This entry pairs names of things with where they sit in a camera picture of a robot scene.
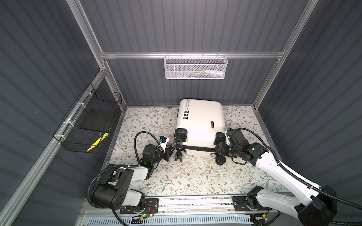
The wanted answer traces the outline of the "black carry-on suitcase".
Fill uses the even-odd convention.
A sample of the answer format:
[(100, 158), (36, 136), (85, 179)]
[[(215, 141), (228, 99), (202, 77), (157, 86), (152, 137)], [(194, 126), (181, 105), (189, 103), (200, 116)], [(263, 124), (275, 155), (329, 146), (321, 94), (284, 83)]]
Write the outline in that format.
[(181, 100), (174, 132), (175, 160), (181, 162), (184, 153), (203, 157), (214, 154), (217, 165), (225, 164), (225, 132), (223, 108), (219, 102)]

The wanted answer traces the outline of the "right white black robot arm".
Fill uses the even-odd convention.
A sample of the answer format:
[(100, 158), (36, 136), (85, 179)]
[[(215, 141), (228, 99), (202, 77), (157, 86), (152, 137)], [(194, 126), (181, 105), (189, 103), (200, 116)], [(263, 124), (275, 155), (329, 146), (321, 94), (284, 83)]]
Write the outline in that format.
[(225, 152), (231, 158), (240, 157), (246, 163), (262, 169), (292, 193), (292, 196), (287, 196), (256, 186), (247, 194), (246, 201), (250, 209), (272, 208), (297, 218), (304, 226), (362, 224), (360, 221), (334, 221), (338, 202), (359, 210), (361, 205), (339, 198), (330, 186), (321, 187), (296, 173), (259, 136), (259, 142), (250, 144), (242, 133), (244, 130), (245, 128), (237, 128), (216, 133), (216, 151)]

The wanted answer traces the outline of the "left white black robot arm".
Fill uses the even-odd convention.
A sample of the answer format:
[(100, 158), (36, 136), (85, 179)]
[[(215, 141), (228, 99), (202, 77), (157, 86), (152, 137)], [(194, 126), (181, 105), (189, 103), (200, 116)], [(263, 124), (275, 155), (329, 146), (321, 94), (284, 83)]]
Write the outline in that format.
[(170, 161), (174, 148), (169, 138), (155, 138), (156, 145), (146, 145), (136, 165), (110, 164), (92, 180), (87, 189), (87, 202), (94, 208), (110, 209), (122, 226), (143, 224), (158, 212), (158, 198), (132, 189), (132, 182), (147, 180), (159, 163)]

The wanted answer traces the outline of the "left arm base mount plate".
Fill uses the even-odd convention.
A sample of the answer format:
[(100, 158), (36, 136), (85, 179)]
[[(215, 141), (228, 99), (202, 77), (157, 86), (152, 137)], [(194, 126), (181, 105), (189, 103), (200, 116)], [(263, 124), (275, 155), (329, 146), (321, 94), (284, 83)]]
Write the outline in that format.
[(120, 214), (156, 214), (158, 213), (159, 199), (146, 198), (143, 202), (136, 206), (124, 206), (119, 210)]

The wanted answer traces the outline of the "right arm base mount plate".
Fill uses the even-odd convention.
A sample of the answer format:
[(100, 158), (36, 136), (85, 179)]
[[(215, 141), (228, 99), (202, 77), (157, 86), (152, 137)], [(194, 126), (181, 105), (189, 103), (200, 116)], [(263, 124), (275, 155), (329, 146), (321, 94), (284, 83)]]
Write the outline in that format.
[(232, 204), (235, 211), (270, 211), (272, 208), (263, 207), (255, 200), (248, 200), (247, 196), (233, 196)]

